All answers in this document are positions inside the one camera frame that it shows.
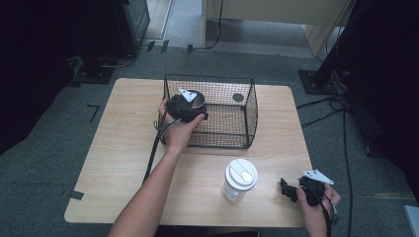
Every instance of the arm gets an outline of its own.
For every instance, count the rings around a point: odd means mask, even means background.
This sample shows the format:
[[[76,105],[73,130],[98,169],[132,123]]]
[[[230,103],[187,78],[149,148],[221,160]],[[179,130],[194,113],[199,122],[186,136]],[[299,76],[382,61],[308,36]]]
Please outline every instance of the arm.
[[[161,103],[160,115],[164,113],[167,102],[168,100],[165,99]],[[192,131],[204,117],[200,115],[189,123],[175,122],[166,129],[164,133],[167,140],[166,152],[118,216],[109,236],[154,236],[176,165],[188,145]],[[172,119],[167,115],[165,123]]]
[[[341,197],[338,193],[336,193],[333,188],[325,184],[324,185],[324,194],[330,198],[334,205],[337,205],[341,200]],[[327,229],[326,229],[326,220],[324,219],[323,209],[318,204],[317,206],[310,206],[307,203],[307,198],[305,196],[305,192],[302,188],[296,189],[296,195],[298,196],[298,202],[301,207],[302,211],[302,218],[304,220],[304,227],[308,232],[308,236],[310,237],[325,237],[327,236]],[[329,212],[329,216],[331,216],[332,206],[330,201],[325,197],[322,200],[324,207]]]

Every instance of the floor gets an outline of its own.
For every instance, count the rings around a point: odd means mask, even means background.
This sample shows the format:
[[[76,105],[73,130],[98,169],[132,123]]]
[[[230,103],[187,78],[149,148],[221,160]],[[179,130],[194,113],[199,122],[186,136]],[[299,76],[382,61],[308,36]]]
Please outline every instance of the floor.
[[[144,43],[169,40],[169,46],[203,47],[203,16],[201,0],[148,0],[150,25]],[[217,19],[207,22],[207,46],[218,36]],[[331,36],[318,58],[325,58],[338,38],[339,29]],[[221,20],[220,40],[211,50],[273,54],[313,58],[300,25]]]

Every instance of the gray carpet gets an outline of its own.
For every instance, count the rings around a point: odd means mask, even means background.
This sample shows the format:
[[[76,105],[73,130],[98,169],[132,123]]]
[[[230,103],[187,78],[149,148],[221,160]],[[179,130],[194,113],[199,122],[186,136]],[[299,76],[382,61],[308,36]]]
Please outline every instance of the gray carpet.
[[[117,68],[109,85],[64,88],[30,136],[0,157],[0,236],[105,236],[111,225],[72,224],[63,216],[101,115],[118,78],[163,79],[164,74],[252,77],[256,84],[289,86],[297,105],[324,96],[305,95],[299,69],[316,70],[319,59],[169,48],[142,50]],[[100,106],[92,122],[94,108]],[[328,104],[298,111],[301,123],[331,112]],[[385,158],[365,154],[353,117],[346,115],[348,157],[353,184],[352,236],[411,236],[403,206],[418,203],[404,175]],[[341,194],[340,219],[333,236],[346,236],[349,184],[343,146],[343,117],[337,114],[303,130],[313,168],[335,181]],[[306,236],[302,228],[262,228],[263,236]]]

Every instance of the forearm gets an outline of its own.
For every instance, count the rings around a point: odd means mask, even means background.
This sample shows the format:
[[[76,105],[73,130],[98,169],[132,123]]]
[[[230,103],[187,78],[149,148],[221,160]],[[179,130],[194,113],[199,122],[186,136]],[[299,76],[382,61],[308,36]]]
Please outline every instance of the forearm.
[[[166,151],[117,218],[110,236],[154,236],[179,157],[179,152]]]

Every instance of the table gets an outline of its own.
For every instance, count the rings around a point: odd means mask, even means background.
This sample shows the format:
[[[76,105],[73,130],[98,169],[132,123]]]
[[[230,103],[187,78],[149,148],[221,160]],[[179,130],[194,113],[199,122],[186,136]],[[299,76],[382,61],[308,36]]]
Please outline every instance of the table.
[[[218,19],[221,0],[202,0],[204,46],[207,19]],[[278,22],[302,25],[314,56],[318,56],[337,26],[345,26],[354,0],[228,0],[223,19]]]
[[[311,169],[289,87],[256,85],[259,118],[249,149],[187,147],[173,178],[160,224],[300,227],[297,203],[281,195],[279,180],[297,185]],[[153,121],[163,96],[162,80],[119,79],[96,131],[65,220],[113,223],[141,186],[156,133]],[[165,146],[157,148],[154,165]],[[258,170],[258,183],[240,203],[221,194],[231,160],[244,158]]]

